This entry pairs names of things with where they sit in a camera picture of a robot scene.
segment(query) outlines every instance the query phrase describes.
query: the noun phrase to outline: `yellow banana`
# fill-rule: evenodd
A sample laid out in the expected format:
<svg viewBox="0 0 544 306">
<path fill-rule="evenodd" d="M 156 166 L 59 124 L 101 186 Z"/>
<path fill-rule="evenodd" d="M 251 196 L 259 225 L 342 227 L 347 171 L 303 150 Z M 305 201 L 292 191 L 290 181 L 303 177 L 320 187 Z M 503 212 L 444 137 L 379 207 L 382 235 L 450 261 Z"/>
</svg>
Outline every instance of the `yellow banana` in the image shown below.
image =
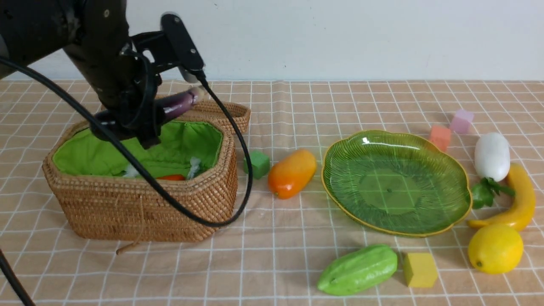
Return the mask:
<svg viewBox="0 0 544 306">
<path fill-rule="evenodd" d="M 506 176 L 506 183 L 516 192 L 512 207 L 488 219 L 468 220 L 469 227 L 479 229 L 486 225 L 501 223 L 522 231 L 531 223 L 535 213 L 536 196 L 529 174 L 522 165 L 512 163 Z"/>
</svg>

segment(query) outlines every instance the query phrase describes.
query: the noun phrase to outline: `black cable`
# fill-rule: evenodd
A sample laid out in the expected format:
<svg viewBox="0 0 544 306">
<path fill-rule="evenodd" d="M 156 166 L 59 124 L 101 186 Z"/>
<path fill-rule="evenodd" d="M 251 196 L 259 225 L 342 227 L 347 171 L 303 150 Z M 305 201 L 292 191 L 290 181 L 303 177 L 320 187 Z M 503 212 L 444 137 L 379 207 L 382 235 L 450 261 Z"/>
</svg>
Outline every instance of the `black cable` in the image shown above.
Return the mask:
<svg viewBox="0 0 544 306">
<path fill-rule="evenodd" d="M 2 269 L 2 273 L 5 275 L 5 278 L 15 291 L 15 294 L 17 294 L 21 302 L 23 302 L 23 305 L 35 306 L 23 285 L 21 285 L 21 282 L 17 279 L 17 276 L 15 276 L 15 273 L 13 273 L 13 270 L 9 266 L 8 260 L 5 258 L 4 253 L 2 252 L 2 249 L 0 249 L 0 268 Z"/>
<path fill-rule="evenodd" d="M 47 87 L 49 90 L 57 94 L 61 99 L 66 101 L 66 103 L 68 103 L 77 113 L 79 113 L 84 119 L 86 119 L 89 122 L 89 124 L 94 125 L 100 132 L 103 133 L 103 135 L 105 135 L 109 139 L 111 144 L 117 150 L 119 150 L 119 152 L 140 173 L 140 175 L 149 183 L 149 185 L 151 185 L 151 187 L 153 187 L 153 189 L 157 191 L 158 194 L 160 194 L 170 205 L 172 205 L 175 209 L 177 209 L 182 214 L 186 215 L 189 219 L 207 227 L 219 228 L 219 227 L 224 227 L 226 225 L 229 225 L 233 223 L 234 221 L 236 221 L 238 217 L 244 211 L 249 200 L 251 187 L 253 183 L 253 169 L 251 166 L 251 158 L 249 155 L 249 151 L 245 144 L 244 137 L 242 136 L 242 133 L 240 132 L 240 129 L 238 128 L 238 125 L 234 121 L 232 115 L 228 112 L 226 107 L 223 105 L 223 103 L 212 91 L 203 73 L 198 75 L 197 77 L 199 78 L 199 81 L 202 83 L 202 86 L 204 86 L 204 88 L 208 91 L 210 96 L 215 100 L 219 108 L 221 108 L 221 110 L 223 111 L 223 113 L 225 114 L 229 122 L 231 123 L 232 127 L 234 128 L 234 131 L 236 135 L 238 136 L 238 139 L 240 140 L 240 145 L 242 146 L 242 150 L 244 151 L 244 157 L 246 159 L 246 163 L 248 164 L 248 184 L 247 184 L 246 194 L 244 196 L 244 199 L 242 200 L 242 203 L 240 204 L 240 207 L 238 208 L 238 211 L 234 214 L 234 216 L 232 216 L 229 220 L 224 222 L 209 222 L 207 220 L 204 220 L 194 215 L 185 207 L 180 205 L 176 201 L 176 199 L 174 199 L 168 192 L 166 192 L 162 188 L 162 186 L 151 176 L 151 174 L 126 149 L 126 147 L 116 138 L 116 136 L 112 132 L 110 132 L 107 128 L 102 126 L 102 124 L 100 124 L 100 122 L 85 107 L 83 107 L 69 93 L 67 93 L 64 89 L 62 89 L 60 86 L 55 84 L 53 81 L 51 81 L 44 75 L 40 74 L 39 72 L 35 71 L 34 69 L 19 65 L 18 63 L 4 56 L 0 56 L 0 64 L 6 65 L 36 80 L 37 82 L 41 83 L 42 85 Z M 23 304 L 25 306 L 34 306 L 34 303 L 32 302 L 31 298 L 28 296 L 28 294 L 26 293 L 25 289 L 23 288 L 23 286 L 21 285 L 17 277 L 13 274 L 9 266 L 9 263 L 3 253 L 0 253 L 0 265 L 2 265 L 2 272 L 6 276 L 6 279 L 8 280 L 9 284 L 11 285 L 15 293 L 19 296 Z"/>
<path fill-rule="evenodd" d="M 133 128 L 137 122 L 141 121 L 141 116 L 143 112 L 149 112 L 152 111 L 153 114 L 151 115 L 151 118 L 155 119 L 155 108 L 152 107 L 153 104 L 153 67 L 151 66 L 151 62 L 149 59 L 138 52 L 134 52 L 133 50 L 127 49 L 121 52 L 124 56 L 134 56 L 139 58 L 144 63 L 144 71 L 145 71 L 145 87 L 144 87 L 144 95 L 142 98 L 142 103 L 140 104 L 140 107 L 138 111 L 136 112 L 134 118 L 130 122 L 123 122 L 124 120 L 120 120 L 120 124 L 124 128 Z"/>
</svg>

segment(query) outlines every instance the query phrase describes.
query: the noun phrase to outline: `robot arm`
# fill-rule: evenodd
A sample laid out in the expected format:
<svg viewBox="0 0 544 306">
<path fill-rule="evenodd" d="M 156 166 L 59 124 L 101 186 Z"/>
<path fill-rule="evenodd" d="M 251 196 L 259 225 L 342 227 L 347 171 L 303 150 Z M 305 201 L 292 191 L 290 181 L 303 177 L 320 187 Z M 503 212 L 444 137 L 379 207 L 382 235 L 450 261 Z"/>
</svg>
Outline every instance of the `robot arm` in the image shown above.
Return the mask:
<svg viewBox="0 0 544 306">
<path fill-rule="evenodd" d="M 181 19 L 164 14 L 160 25 L 160 31 L 129 36 L 126 0 L 3 0 L 0 56 L 27 66 L 62 49 L 107 109 L 95 117 L 120 140 L 137 137 L 148 149 L 160 143 L 160 127 L 173 119 L 165 110 L 187 103 L 181 94 L 154 99 L 160 73 L 178 67 L 190 83 L 205 78 Z M 0 66 L 0 78 L 13 72 Z M 201 94 L 193 90 L 193 100 Z"/>
</svg>

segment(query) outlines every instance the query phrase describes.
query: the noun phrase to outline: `green sponge cube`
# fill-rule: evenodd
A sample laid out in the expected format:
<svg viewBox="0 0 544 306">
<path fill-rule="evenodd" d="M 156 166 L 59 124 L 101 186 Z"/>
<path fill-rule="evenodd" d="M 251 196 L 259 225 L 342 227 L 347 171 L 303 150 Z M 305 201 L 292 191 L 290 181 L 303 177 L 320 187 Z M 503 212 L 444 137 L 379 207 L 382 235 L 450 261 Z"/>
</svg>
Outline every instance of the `green sponge cube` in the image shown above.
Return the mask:
<svg viewBox="0 0 544 306">
<path fill-rule="evenodd" d="M 249 153 L 251 158 L 251 169 L 253 177 L 260 179 L 270 171 L 270 157 L 260 151 L 252 151 Z M 244 158 L 244 172 L 248 173 L 248 161 Z"/>
</svg>

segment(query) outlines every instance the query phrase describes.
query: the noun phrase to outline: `yellow lemon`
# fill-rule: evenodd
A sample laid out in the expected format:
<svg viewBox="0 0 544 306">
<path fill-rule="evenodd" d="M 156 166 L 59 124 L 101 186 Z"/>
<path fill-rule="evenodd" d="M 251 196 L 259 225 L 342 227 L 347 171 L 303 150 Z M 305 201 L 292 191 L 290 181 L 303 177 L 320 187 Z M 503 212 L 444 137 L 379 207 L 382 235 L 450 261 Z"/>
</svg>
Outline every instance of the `yellow lemon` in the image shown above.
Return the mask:
<svg viewBox="0 0 544 306">
<path fill-rule="evenodd" d="M 472 266 L 488 274 L 512 271 L 522 256 L 520 234 L 505 224 L 491 224 L 479 229 L 468 244 Z"/>
</svg>

